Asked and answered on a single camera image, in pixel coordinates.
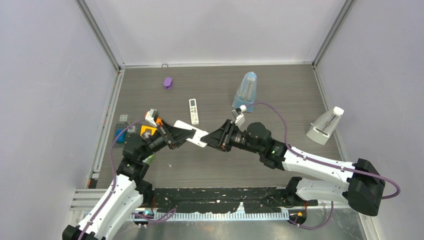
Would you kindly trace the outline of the white remote control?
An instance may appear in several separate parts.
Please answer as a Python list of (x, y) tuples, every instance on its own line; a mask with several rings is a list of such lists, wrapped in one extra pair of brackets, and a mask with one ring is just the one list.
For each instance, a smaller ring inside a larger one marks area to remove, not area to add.
[(196, 126), (199, 124), (197, 101), (195, 98), (191, 98), (188, 100), (188, 102), (189, 102), (191, 125)]

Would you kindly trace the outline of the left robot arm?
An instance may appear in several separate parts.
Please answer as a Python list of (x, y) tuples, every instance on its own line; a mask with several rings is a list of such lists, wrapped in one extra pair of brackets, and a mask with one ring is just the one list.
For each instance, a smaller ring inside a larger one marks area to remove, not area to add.
[(174, 150), (195, 135), (194, 129), (172, 126), (162, 120), (152, 135), (128, 133), (123, 158), (111, 184), (94, 208), (76, 226), (62, 232), (64, 240), (111, 240), (138, 207), (148, 207), (154, 199), (152, 184), (144, 177), (151, 156), (167, 147)]

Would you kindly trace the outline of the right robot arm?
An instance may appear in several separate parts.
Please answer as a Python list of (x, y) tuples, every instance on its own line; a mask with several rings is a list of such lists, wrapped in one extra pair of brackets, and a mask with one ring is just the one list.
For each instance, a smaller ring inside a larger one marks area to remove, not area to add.
[(367, 216), (378, 215), (385, 181), (366, 159), (356, 162), (332, 160), (288, 147), (272, 137), (260, 122), (242, 131), (231, 120), (201, 138), (207, 146), (222, 152), (238, 148), (259, 155), (259, 161), (270, 169), (302, 173), (315, 180), (292, 177), (286, 186), (285, 198), (291, 205), (302, 201), (324, 200), (348, 204)]

